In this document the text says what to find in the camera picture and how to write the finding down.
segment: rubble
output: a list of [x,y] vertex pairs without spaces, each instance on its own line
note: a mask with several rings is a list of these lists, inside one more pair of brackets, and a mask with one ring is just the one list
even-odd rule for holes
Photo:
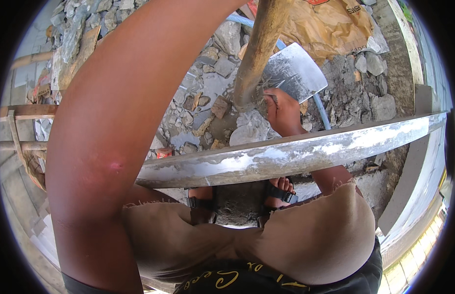
[[383,73],[384,67],[378,56],[370,51],[365,52],[366,58],[366,70],[369,71],[372,75],[378,76]]
[[394,97],[386,94],[383,97],[378,97],[372,93],[370,96],[370,106],[375,121],[387,121],[396,116],[396,105]]
[[221,49],[232,56],[241,50],[241,24],[225,20],[214,32],[214,41]]

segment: sandal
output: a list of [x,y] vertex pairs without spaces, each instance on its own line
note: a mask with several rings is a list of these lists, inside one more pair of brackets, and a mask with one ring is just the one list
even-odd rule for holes
[[187,194],[187,206],[191,208],[191,224],[215,223],[219,209],[216,186],[213,186],[213,198],[210,200],[189,197],[189,190],[192,189],[196,188],[185,188]]
[[[286,178],[288,180],[290,180],[291,184],[293,184],[293,182],[291,181],[290,177],[286,177]],[[258,228],[263,228],[263,226],[265,225],[266,221],[269,220],[269,218],[270,218],[270,213],[272,211],[275,211],[275,210],[278,209],[278,208],[273,208],[273,207],[266,206],[264,204],[265,200],[266,200],[266,198],[268,196],[278,198],[282,202],[288,202],[290,204],[298,202],[298,197],[297,197],[296,194],[293,194],[293,193],[290,193],[288,191],[283,191],[281,189],[278,189],[277,187],[272,185],[270,183],[270,181],[266,181],[265,193],[264,193],[264,195],[263,195],[263,197],[261,199],[260,212],[259,212],[258,217],[257,217],[257,227]]]

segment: plastic hose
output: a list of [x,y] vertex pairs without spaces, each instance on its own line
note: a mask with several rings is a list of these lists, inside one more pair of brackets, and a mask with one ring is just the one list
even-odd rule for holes
[[[226,18],[226,20],[231,20],[236,23],[240,23],[246,26],[249,26],[251,28],[254,27],[254,22],[246,17],[236,15],[236,14],[231,14]],[[280,39],[277,40],[277,47],[279,50],[283,50],[286,48],[286,44],[283,43]],[[319,97],[319,94],[316,93],[313,95],[314,102],[317,105],[317,108],[319,109],[319,113],[321,114],[322,122],[324,123],[324,127],[326,130],[330,130],[330,122],[329,122],[329,117],[327,117],[327,113],[325,112],[324,105],[322,104],[321,98]]]
[[[254,22],[252,20],[250,20],[250,19],[248,19],[246,17],[240,16],[240,15],[231,14],[230,16],[228,16],[226,18],[226,20],[231,20],[233,22],[240,23],[240,24],[249,26],[251,28],[254,27]],[[285,45],[285,43],[283,43],[283,41],[278,39],[277,40],[277,47],[278,47],[279,50],[283,50],[283,49],[286,48],[286,45]]]

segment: wooden stick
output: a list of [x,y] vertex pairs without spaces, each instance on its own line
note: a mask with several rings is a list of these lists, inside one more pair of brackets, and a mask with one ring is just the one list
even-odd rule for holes
[[0,108],[0,121],[7,120],[9,110],[15,111],[15,120],[17,121],[31,119],[54,119],[58,106],[50,104],[4,106]]
[[34,62],[50,60],[52,58],[54,51],[34,53],[31,55],[26,55],[15,59],[12,63],[10,69],[15,69],[21,66],[29,65]]
[[275,48],[293,0],[260,0],[252,36],[236,77],[234,105],[240,112],[253,108],[262,72]]
[[[48,141],[20,141],[20,146],[23,151],[26,150],[47,150]],[[0,141],[0,151],[16,150],[15,142],[13,141]]]

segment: stone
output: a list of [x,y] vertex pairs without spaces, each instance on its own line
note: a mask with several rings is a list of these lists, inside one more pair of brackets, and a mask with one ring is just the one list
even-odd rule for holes
[[185,142],[185,144],[183,144],[183,151],[185,153],[195,153],[198,151],[198,147],[190,142]]
[[185,126],[193,124],[193,116],[188,111],[186,111],[185,114],[183,115],[182,123]]
[[116,7],[112,7],[104,19],[105,27],[109,32],[113,31],[116,28]]
[[204,133],[204,140],[206,141],[206,144],[208,144],[208,145],[213,144],[213,135],[211,135],[211,133],[209,133],[209,132]]
[[66,14],[63,11],[61,11],[57,15],[52,16],[51,24],[55,27],[59,26],[61,24],[61,22],[64,21],[65,16],[66,16]]
[[198,56],[196,60],[205,64],[214,65],[219,59],[218,53],[219,50],[213,46],[207,47],[201,52],[200,56]]
[[223,96],[218,96],[213,106],[211,107],[211,112],[221,120],[230,106],[231,103],[227,102]]
[[201,96],[198,101],[198,106],[206,106],[211,101],[211,98],[208,96]]
[[378,75],[378,90],[381,96],[388,93],[388,84],[386,83],[386,77],[382,74]]
[[167,147],[167,140],[164,138],[164,135],[162,133],[156,132],[149,149],[159,149],[165,147]]
[[214,41],[226,53],[237,56],[241,50],[241,24],[223,21],[214,32]]
[[112,7],[113,0],[101,0],[99,6],[97,7],[97,12],[108,10]]
[[102,18],[99,13],[92,13],[90,17],[85,21],[85,26],[90,27],[92,29],[100,26]]
[[212,67],[211,65],[209,65],[209,64],[203,65],[203,73],[207,74],[207,73],[214,73],[214,72],[215,72],[214,67]]
[[359,72],[366,74],[366,58],[363,53],[359,53],[355,58],[355,68],[358,69]]
[[186,110],[191,110],[193,107],[194,100],[195,98],[193,96],[188,95],[185,102],[183,103],[183,108],[185,108]]
[[303,129],[305,129],[308,132],[310,132],[313,129],[313,124],[310,123],[308,120],[303,120],[302,127],[303,127]]
[[224,56],[219,58],[218,62],[214,65],[214,71],[224,78],[227,78],[232,73],[234,68],[236,68],[236,65]]
[[375,121],[387,121],[396,116],[396,104],[394,97],[386,94],[383,97],[370,95],[370,106]]
[[177,105],[182,105],[182,103],[185,102],[185,90],[178,87],[177,91],[175,92],[175,95],[173,96],[173,101]]
[[365,5],[373,5],[376,4],[376,0],[362,0],[363,4]]
[[134,0],[121,0],[119,5],[121,10],[125,9],[133,9],[134,8]]
[[366,69],[372,75],[378,76],[383,73],[384,67],[378,56],[370,51],[365,52]]

